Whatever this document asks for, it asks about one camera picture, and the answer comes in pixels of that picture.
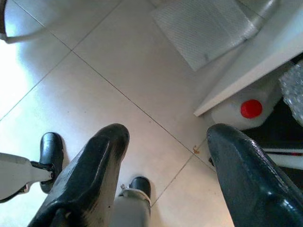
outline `white shelf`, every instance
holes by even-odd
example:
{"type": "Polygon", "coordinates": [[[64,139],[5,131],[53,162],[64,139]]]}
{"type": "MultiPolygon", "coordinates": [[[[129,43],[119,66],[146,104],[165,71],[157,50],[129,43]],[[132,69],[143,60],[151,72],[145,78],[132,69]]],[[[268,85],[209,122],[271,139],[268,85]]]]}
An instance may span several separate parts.
{"type": "Polygon", "coordinates": [[[303,52],[303,1],[283,0],[258,35],[237,51],[229,69],[194,112],[196,116],[303,52]]]}

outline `black leather shoe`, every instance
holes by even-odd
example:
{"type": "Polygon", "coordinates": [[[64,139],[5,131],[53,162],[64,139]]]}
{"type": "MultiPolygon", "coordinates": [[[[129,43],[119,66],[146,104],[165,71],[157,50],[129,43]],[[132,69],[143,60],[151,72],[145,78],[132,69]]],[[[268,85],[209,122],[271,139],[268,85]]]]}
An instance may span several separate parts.
{"type": "Polygon", "coordinates": [[[150,181],[144,177],[139,176],[133,179],[131,184],[129,185],[130,188],[138,189],[144,192],[149,198],[151,198],[151,183],[150,181]]]}
{"type": "Polygon", "coordinates": [[[40,182],[43,192],[49,193],[55,180],[62,171],[63,143],[59,134],[48,132],[43,135],[40,142],[40,163],[50,165],[53,178],[49,181],[40,182]]]}

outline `gray mat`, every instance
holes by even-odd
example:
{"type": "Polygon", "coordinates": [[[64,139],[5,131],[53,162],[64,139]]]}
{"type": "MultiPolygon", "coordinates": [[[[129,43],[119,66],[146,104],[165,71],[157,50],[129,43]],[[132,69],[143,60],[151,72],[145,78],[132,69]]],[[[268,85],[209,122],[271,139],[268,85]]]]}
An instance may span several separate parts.
{"type": "Polygon", "coordinates": [[[194,71],[258,32],[235,0],[178,0],[152,16],[194,71]]]}

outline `tiled floor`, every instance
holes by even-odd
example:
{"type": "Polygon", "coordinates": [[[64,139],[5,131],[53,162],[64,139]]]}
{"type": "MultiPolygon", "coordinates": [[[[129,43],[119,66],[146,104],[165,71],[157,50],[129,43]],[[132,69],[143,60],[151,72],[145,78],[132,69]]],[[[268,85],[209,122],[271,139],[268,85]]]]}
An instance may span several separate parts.
{"type": "MultiPolygon", "coordinates": [[[[9,0],[0,152],[38,161],[41,136],[56,131],[66,165],[98,129],[119,122],[131,140],[118,184],[136,175],[151,180],[151,226],[233,226],[215,172],[191,152],[207,128],[193,115],[206,92],[203,71],[192,72],[157,28],[154,7],[148,0],[9,0]]],[[[0,226],[26,226],[45,197],[34,184],[1,204],[0,226]]]]}

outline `red bottle cap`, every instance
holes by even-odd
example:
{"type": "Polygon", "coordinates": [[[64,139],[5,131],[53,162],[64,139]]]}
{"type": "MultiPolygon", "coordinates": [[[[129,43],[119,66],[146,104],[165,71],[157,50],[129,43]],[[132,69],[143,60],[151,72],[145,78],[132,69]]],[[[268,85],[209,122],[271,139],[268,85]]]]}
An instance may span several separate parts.
{"type": "Polygon", "coordinates": [[[248,100],[241,105],[242,116],[249,119],[260,116],[262,110],[262,104],[255,99],[248,100]]]}

